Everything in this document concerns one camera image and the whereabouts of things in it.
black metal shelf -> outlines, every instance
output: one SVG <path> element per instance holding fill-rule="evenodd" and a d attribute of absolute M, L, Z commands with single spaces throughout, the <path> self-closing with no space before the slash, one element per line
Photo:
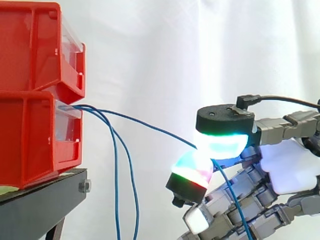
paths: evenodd
<path fill-rule="evenodd" d="M 52 231 L 86 198 L 81 190 L 86 180 L 87 170 L 74 168 L 50 182 L 0 195 L 0 240 L 57 236 Z"/>

black cylindrical cap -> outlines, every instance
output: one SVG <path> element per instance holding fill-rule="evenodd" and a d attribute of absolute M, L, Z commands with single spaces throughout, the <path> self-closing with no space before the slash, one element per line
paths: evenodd
<path fill-rule="evenodd" d="M 179 199 L 197 204 L 202 202 L 207 191 L 203 186 L 175 173 L 171 173 L 165 187 L 174 193 L 175 201 Z"/>
<path fill-rule="evenodd" d="M 195 128 L 206 135 L 251 135 L 255 115 L 238 114 L 232 104 L 206 106 L 200 108 L 196 116 Z"/>

red plastic drawer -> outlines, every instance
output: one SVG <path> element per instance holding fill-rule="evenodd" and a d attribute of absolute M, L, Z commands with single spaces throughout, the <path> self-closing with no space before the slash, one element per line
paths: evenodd
<path fill-rule="evenodd" d="M 85 46 L 53 2 L 0 1 L 0 91 L 85 96 Z"/>
<path fill-rule="evenodd" d="M 82 161 L 82 112 L 45 91 L 0 91 L 0 186 L 23 189 Z"/>

cable connector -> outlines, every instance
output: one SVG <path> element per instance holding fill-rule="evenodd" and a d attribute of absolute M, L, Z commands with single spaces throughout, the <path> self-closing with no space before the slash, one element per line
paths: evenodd
<path fill-rule="evenodd" d="M 242 95 L 236 99 L 236 107 L 239 109 L 247 110 L 249 106 L 255 105 L 262 101 L 260 95 Z"/>

black cable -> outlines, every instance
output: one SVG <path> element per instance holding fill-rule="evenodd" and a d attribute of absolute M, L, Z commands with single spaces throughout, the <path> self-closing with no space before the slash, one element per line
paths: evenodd
<path fill-rule="evenodd" d="M 294 103 L 294 104 L 300 104 L 306 107 L 314 108 L 314 109 L 320 109 L 319 104 L 307 102 L 307 101 L 302 101 L 299 99 L 291 98 L 291 97 L 286 97 L 286 96 L 272 96 L 272 95 L 266 95 L 266 96 L 261 96 L 261 100 L 276 100 L 276 101 L 283 101 L 283 102 L 289 102 L 289 103 Z"/>

